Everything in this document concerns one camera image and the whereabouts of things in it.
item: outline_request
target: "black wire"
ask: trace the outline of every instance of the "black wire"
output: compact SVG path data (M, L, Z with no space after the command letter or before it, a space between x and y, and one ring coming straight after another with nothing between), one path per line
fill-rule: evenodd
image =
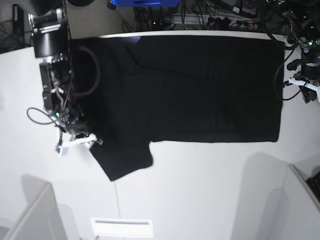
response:
M66 19L66 24L67 24L67 28L68 28L68 34L69 34L69 41L68 41L68 48L69 48L69 51L70 51L70 48L71 48L71 41L72 41L72 36L71 36L71 31L70 31L70 25L69 25L69 19L67 18ZM72 58L72 54L69 53L69 57L70 57L70 83L69 83L69 88L68 88L68 91L66 93L66 96L65 96L65 100L64 100L64 105L63 105L63 109L62 109L62 112L65 111L66 109L66 106L67 106L67 102L68 102L68 97L69 97L69 94L70 94L70 91L71 91L71 87L72 87L72 82L73 82L73 78L74 78L74 68L73 68L73 58Z
M133 8L134 18L138 23L139 28L137 28L137 31L142 31L142 23L146 24L146 27L148 31L151 30L151 27L149 25L149 18L146 17L145 8L142 7L142 9L139 9L139 7L135 6Z
M16 38L14 38L13 35L10 35L10 36L5 37L5 39L2 41L2 43L0 45L0 49L4 49L5 43L8 41L8 39L15 40L15 42L18 43L20 45L20 47L23 47L23 45L20 41L18 41Z
M5 23L8 23L8 22L13 22L13 21L12 20L1 21L0 24L5 24Z
M6 32L6 31L4 31L4 30L2 30L2 29L0 29L0 32L4 33L4 34L7 35L8 37L14 38L16 41L18 41L18 42L20 43L20 41L19 41L18 39L16 39L14 35Z
M195 15L197 16L197 18L198 18L199 25L202 26L199 14L196 13L195 11L194 11L194 14L195 14Z
M183 0L182 6L181 6L181 23L183 28L185 28L186 9L187 9L186 0Z
M100 64L99 64L99 60L98 60L97 56L95 55L95 53L91 49L89 49L86 46L79 46L77 48L77 50L80 52L85 52L90 55L90 57L92 58L92 60L94 62L95 70L96 70L95 80L94 80L94 83L90 89L88 89L84 92L71 91L71 94L75 97L85 97L85 96L92 94L97 89L97 87L100 83L100 80L101 80L101 68L100 68Z
M217 0L214 0L214 19L216 19Z
M203 30L205 30L205 29L206 29L206 26L205 26L204 16L203 16L203 14L202 14L202 9L201 9L201 7L200 7L200 4L199 4L198 0L195 0L195 2L196 2L196 4L198 5L198 8L199 8L199 10L200 10L200 14L201 14L201 18L202 18L202 28L203 28Z
M127 50L127 52L130 54L132 60L141 68L144 70L143 71L137 71L134 73L129 73L129 76L134 76L134 75L138 75L138 74L143 74L143 73L148 73L148 74L155 74L155 75L164 75L164 74L168 74L168 75L178 75L179 77L184 76L186 78L193 78L193 79L198 79L199 80L199 76L196 75L190 75L187 73L183 73L183 72L177 72L174 70L167 70L167 69L154 69L154 68L148 68L143 66L140 61L136 58L136 56L131 52L131 50L128 47L125 47L125 49Z
M36 120L33 120L30 115L29 115L29 111L30 110L36 110L40 113L43 113L44 115L46 115L50 120L51 122L38 122ZM57 121L59 121L59 118L61 117L61 115L59 116L59 118L57 118L56 120L53 120L48 114L46 114L44 111L38 109L38 108L35 108L35 107L29 107L27 110L26 110L26 115L28 116L28 118L34 122L35 124L39 124L39 125L50 125L50 124L55 124L56 127L60 128L60 126L56 123Z
M285 62L291 57L291 55L295 52L296 49L293 49L290 54L284 59L284 61L280 64L280 66L278 67L275 75L274 75L274 79L273 79L273 91L274 91L274 94L275 96L282 100L282 101L290 101L291 99L294 99L304 88L305 86L307 85L307 82L302 86L302 88L300 88L300 90L294 94L292 97L289 97L289 98L283 98L281 96L278 95L278 92L277 92L277 76L279 74L279 71L280 69L282 68L282 66L285 64Z
M29 40L29 45L30 45L30 46L32 46L32 44L31 44L32 41L33 41L33 36L32 36L32 34L31 34L30 40Z
M209 11L208 7L209 7L208 3L207 3L207 2L205 2L205 14L209 14L209 15L210 15L210 17L212 17L212 18L213 18L213 16L211 15L211 13L210 13L210 11Z
M294 50L296 49L296 47L298 46L298 43L296 42L295 44L291 45L291 46L286 46L281 44L272 34L271 32L267 29L266 27L266 23L265 23L265 18L266 18L266 13L271 10L272 8L272 3L268 4L268 7L264 10L261 11L261 26L264 29L265 33L268 35L268 37L281 49L284 50Z

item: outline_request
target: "t-shirt sleeve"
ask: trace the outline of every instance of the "t-shirt sleeve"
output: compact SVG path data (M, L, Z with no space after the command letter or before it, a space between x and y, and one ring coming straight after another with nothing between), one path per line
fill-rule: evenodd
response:
M153 164L149 145L121 146L106 142L93 146L90 152L110 181L117 180L136 170L148 168Z

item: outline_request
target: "black t-shirt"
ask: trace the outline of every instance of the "black t-shirt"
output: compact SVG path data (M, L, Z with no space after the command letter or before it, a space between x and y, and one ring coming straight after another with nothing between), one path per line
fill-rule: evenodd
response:
M73 44L100 61L101 83L81 105L103 140L90 151L111 181L151 166L150 142L278 140L282 101L273 86L284 51L271 40L188 35Z

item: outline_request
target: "white table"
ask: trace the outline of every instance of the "white table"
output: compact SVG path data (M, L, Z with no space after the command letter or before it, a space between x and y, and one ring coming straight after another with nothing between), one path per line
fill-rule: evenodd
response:
M227 31L136 36L142 34L268 39L262 33ZM297 50L289 61L299 55ZM292 74L285 71L285 79ZM284 96L297 90L290 86ZM305 104L299 95L283 105L276 143L151 143L154 166L111 183L81 146L66 158L52 152L55 129L26 116L28 107L42 108L41 93L32 48L0 55L0 218L14 221L26 206L20 181L29 174L52 182L58 203L70 207L82 238L93 239L89 217L121 217L152 219L155 240L253 240L270 192L283 187L288 164L300 164L306 178L320 166L319 103Z

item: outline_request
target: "metal bracket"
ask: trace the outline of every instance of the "metal bracket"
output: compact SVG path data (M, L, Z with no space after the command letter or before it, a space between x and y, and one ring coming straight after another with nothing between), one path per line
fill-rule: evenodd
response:
M58 140L58 143L54 145L53 150L59 154L59 157L63 157L68 154L68 150L70 147L84 144L88 149L90 149L95 142L98 142L100 144L100 142L97 139L97 136L93 133L91 133L87 137L78 138L78 139L76 139L75 136L71 136L70 141L67 141L67 142L64 141L62 142L62 144L59 144L59 140Z
M318 101L320 102L320 86L315 86L315 85L313 85L311 83L306 83L303 80L296 80L294 77L290 77L288 82L290 84L293 84L293 85L296 85L296 86L301 86L301 87L304 86L305 88L308 88L308 89L311 89L311 90L315 91L316 95L317 95L317 98L318 98Z

